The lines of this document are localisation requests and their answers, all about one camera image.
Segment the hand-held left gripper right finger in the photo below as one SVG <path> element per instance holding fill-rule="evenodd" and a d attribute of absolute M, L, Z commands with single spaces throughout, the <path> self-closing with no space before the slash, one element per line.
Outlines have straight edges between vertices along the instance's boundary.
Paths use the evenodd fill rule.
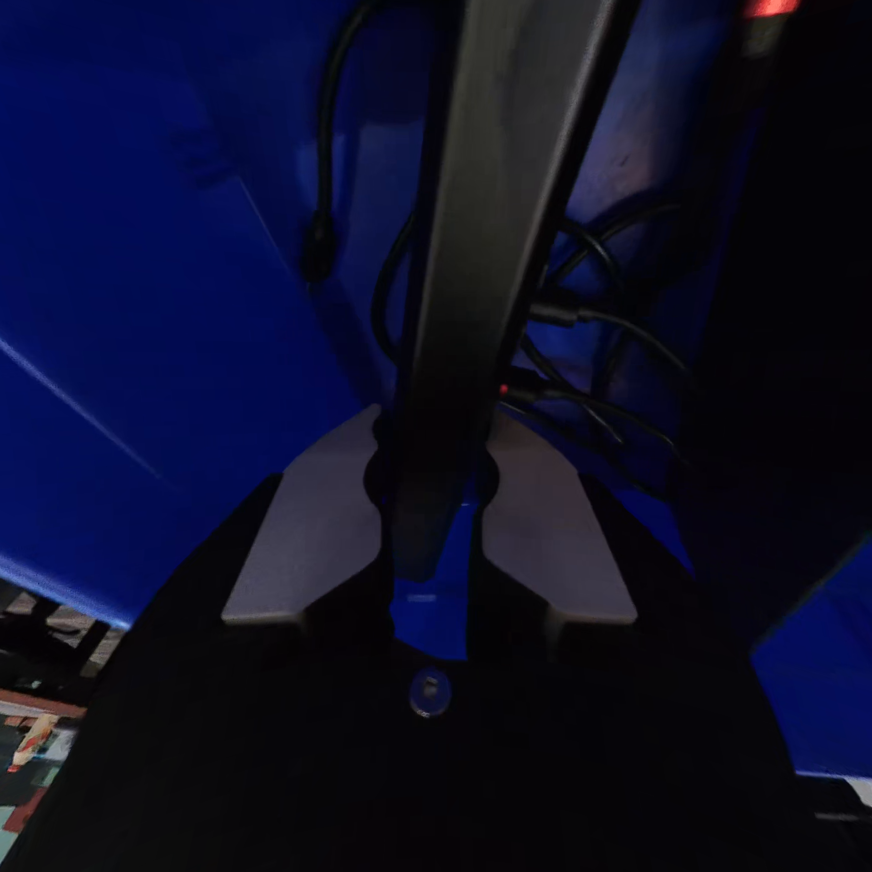
<path fill-rule="evenodd" d="M 485 558 L 565 622 L 634 624 L 638 611 L 570 461 L 503 412 L 486 450 L 498 483 L 483 511 Z"/>

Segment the black divider of blue bin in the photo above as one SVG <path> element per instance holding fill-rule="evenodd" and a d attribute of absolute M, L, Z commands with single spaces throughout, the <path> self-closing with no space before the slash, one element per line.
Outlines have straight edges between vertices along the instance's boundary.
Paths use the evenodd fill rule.
<path fill-rule="evenodd" d="M 696 361 L 679 529 L 746 650 L 870 538 L 870 49 L 870 2 L 790 16 Z"/>

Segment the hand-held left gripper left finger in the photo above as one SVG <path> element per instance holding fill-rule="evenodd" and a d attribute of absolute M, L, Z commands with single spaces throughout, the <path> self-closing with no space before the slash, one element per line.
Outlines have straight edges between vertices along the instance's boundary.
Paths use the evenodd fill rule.
<path fill-rule="evenodd" d="M 382 510 L 366 488 L 382 411 L 365 407 L 284 469 L 223 606 L 224 625 L 299 624 L 311 605 L 367 570 L 378 590 L 391 586 Z"/>

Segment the dark grey USB hub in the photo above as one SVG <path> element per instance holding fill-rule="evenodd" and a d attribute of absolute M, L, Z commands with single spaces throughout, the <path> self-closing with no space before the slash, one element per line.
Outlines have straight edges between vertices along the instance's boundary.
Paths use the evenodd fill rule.
<path fill-rule="evenodd" d="M 639 2 L 459 2 L 434 69 L 394 398 L 397 576 L 437 569 Z"/>

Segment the blue plastic bin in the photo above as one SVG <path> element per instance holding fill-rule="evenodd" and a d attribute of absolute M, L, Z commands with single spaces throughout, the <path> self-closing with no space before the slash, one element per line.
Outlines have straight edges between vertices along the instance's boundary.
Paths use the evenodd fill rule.
<path fill-rule="evenodd" d="M 366 311 L 455 8 L 419 3 L 378 13 L 345 62 L 338 252 L 309 289 L 317 92 L 358 2 L 2 2 L 12 582 L 127 627 L 260 478 L 389 397 Z M 629 310 L 690 364 L 779 49 L 747 57 L 742 6 L 640 4 L 569 204 L 591 228 L 683 206 L 612 252 Z M 679 501 L 570 451 L 696 574 Z M 755 648 L 796 769 L 870 778 L 870 538 Z"/>

